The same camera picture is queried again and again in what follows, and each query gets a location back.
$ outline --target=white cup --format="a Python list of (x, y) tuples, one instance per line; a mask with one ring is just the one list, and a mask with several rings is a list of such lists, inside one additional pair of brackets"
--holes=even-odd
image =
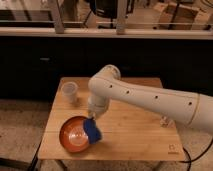
[(66, 82), (61, 86), (62, 95), (69, 100), (70, 103), (77, 101), (78, 85), (75, 82)]

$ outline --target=wooden tabletop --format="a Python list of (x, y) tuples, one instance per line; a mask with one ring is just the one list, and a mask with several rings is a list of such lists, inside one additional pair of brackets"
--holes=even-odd
[[(180, 161), (184, 152), (175, 123), (160, 125), (161, 115), (133, 105), (110, 101), (109, 110), (96, 122), (103, 139), (87, 150), (72, 154), (59, 142), (63, 123), (77, 115), (87, 116), (89, 97), (85, 77), (65, 77), (60, 81), (55, 100), (39, 150), (39, 159), (72, 160), (146, 160)], [(123, 78), (123, 81), (145, 86), (162, 87), (158, 78)], [(60, 87), (67, 81), (78, 84), (78, 102), (70, 104), (61, 94)]]

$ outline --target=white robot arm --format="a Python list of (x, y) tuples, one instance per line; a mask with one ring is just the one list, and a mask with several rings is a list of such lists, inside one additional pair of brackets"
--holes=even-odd
[(89, 115), (107, 111), (110, 99), (127, 102), (213, 134), (213, 97), (129, 84), (120, 81), (120, 71), (106, 65), (89, 81)]

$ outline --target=copper bowl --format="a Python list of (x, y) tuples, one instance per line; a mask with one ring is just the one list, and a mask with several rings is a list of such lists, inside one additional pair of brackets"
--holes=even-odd
[(59, 139), (61, 145), (69, 152), (80, 152), (89, 147), (89, 139), (83, 129), (84, 116), (68, 119), (61, 127)]

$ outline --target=blue object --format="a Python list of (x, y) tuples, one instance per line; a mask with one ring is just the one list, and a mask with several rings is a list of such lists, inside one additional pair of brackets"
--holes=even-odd
[(101, 132), (96, 127), (96, 123), (93, 118), (86, 119), (83, 123), (83, 128), (89, 138), (90, 144), (93, 144), (93, 143), (101, 140), (101, 138), (102, 138)]

